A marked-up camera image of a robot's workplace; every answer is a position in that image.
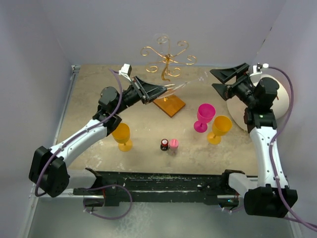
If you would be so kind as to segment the clear wine glass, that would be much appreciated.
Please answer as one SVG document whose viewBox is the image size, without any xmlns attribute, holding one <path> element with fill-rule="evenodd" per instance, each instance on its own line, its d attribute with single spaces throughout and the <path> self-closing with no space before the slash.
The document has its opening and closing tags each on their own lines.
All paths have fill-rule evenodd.
<svg viewBox="0 0 317 238">
<path fill-rule="evenodd" d="M 165 33 L 156 33 L 154 35 L 154 42 L 158 46 L 158 52 L 161 55 L 169 54 L 170 52 L 170 38 Z"/>
<path fill-rule="evenodd" d="M 166 97 L 169 97 L 171 95 L 174 95 L 177 91 L 179 91 L 180 89 L 182 89 L 188 85 L 193 85 L 193 84 L 197 84 L 197 83 L 207 83 L 208 79 L 209 79 L 208 76 L 204 75 L 204 76 L 199 76 L 198 78 L 190 80 L 190 81 L 166 84 L 166 85 L 164 85 L 164 87 L 166 87 L 167 91 L 165 93 L 163 93 L 163 95 L 161 97 L 166 98 Z"/>
</svg>

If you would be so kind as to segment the pink wine glass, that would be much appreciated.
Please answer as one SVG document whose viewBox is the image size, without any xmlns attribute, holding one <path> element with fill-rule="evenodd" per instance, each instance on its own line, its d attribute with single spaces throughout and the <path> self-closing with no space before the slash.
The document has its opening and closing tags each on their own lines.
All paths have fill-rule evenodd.
<svg viewBox="0 0 317 238">
<path fill-rule="evenodd" d="M 194 130 L 198 133 L 206 132 L 208 123 L 211 122 L 216 114 L 215 107 L 211 104 L 204 103 L 198 107 L 197 121 L 194 122 Z"/>
</svg>

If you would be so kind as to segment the yellow wine glass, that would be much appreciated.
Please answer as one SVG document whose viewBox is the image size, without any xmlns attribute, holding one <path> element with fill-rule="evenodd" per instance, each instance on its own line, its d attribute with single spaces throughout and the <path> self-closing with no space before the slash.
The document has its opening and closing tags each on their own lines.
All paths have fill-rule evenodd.
<svg viewBox="0 0 317 238">
<path fill-rule="evenodd" d="M 211 132 L 207 135 L 207 140 L 210 144 L 218 145 L 221 138 L 227 134 L 232 128 L 232 121 L 227 116 L 217 116 L 211 127 Z"/>
<path fill-rule="evenodd" d="M 130 128 L 127 124 L 120 123 L 111 134 L 117 142 L 120 151 L 128 152 L 132 149 L 133 143 L 130 139 Z"/>
</svg>

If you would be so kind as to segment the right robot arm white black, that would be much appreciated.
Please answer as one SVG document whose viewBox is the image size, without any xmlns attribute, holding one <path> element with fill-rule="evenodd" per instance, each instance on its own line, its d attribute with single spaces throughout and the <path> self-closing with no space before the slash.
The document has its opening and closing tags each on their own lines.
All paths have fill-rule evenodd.
<svg viewBox="0 0 317 238">
<path fill-rule="evenodd" d="M 237 97 L 246 105 L 244 123 L 256 151 L 258 162 L 257 181 L 244 173 L 227 171 L 227 178 L 220 182 L 226 194 L 236 191 L 243 198 L 248 215 L 284 218 L 296 203 L 298 194 L 290 189 L 284 175 L 277 148 L 277 122 L 272 106 L 277 98 L 279 84 L 272 76 L 261 77 L 268 64 L 257 64 L 253 73 L 243 63 L 227 69 L 212 69 L 210 73 L 219 81 L 212 84 L 225 101 Z"/>
</svg>

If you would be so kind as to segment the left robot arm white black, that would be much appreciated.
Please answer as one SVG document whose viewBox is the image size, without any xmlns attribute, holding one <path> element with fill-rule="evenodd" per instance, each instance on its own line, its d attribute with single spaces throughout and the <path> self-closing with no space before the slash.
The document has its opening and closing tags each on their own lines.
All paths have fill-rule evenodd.
<svg viewBox="0 0 317 238">
<path fill-rule="evenodd" d="M 121 87 L 119 85 L 119 89 L 115 89 L 109 86 L 101 91 L 97 112 L 78 132 L 51 148 L 41 146 L 36 149 L 29 180 L 36 185 L 37 197 L 42 196 L 40 189 L 50 197 L 74 188 L 84 188 L 90 194 L 101 191 L 102 182 L 94 171 L 70 171 L 69 165 L 93 144 L 115 131 L 122 121 L 119 113 L 138 101 L 151 103 L 167 91 L 165 86 L 146 83 L 136 76 L 130 80 L 126 90 Z"/>
</svg>

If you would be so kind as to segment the white cylindrical container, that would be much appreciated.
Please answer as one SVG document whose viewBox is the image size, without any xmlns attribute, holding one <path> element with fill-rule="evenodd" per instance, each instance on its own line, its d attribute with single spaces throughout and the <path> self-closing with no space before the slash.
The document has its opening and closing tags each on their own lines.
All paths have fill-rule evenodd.
<svg viewBox="0 0 317 238">
<path fill-rule="evenodd" d="M 269 74 L 262 74 L 260 79 L 263 79 L 265 77 L 272 78 L 279 85 L 279 88 L 277 90 L 277 97 L 274 99 L 271 109 L 274 112 L 275 118 L 280 119 L 286 114 L 289 108 L 289 95 L 284 86 L 275 77 Z M 231 99 L 228 99 L 226 101 L 226 104 L 229 114 L 236 122 L 236 124 L 244 131 L 247 131 L 247 125 L 244 123 L 244 112 L 246 109 L 246 105 L 242 101 L 240 101 L 236 96 Z"/>
</svg>

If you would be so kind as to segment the dark red capped bottle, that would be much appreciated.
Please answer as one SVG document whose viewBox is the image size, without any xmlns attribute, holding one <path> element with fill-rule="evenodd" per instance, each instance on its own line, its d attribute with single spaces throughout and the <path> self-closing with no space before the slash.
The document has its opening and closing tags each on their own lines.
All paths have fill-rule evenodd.
<svg viewBox="0 0 317 238">
<path fill-rule="evenodd" d="M 167 151 L 169 149 L 169 143 L 167 139 L 162 139 L 160 143 L 160 149 L 162 151 Z"/>
</svg>

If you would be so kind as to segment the pink capped shaker bottle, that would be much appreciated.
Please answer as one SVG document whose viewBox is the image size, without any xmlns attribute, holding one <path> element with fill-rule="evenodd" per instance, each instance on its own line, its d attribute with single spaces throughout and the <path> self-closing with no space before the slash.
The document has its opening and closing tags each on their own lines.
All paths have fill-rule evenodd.
<svg viewBox="0 0 317 238">
<path fill-rule="evenodd" d="M 179 147 L 179 141 L 177 139 L 171 139 L 169 142 L 168 152 L 171 156 L 176 155 Z"/>
</svg>

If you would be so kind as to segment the black base frame bar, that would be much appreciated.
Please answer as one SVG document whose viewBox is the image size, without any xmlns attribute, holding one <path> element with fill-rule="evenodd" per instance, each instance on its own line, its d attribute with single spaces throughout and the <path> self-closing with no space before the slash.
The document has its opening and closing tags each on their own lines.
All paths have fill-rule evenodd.
<svg viewBox="0 0 317 238">
<path fill-rule="evenodd" d="M 121 202 L 203 203 L 236 207 L 238 193 L 229 187 L 230 170 L 220 175 L 94 171 L 92 190 L 74 189 L 75 195 L 96 198 L 89 206 L 117 206 Z"/>
</svg>

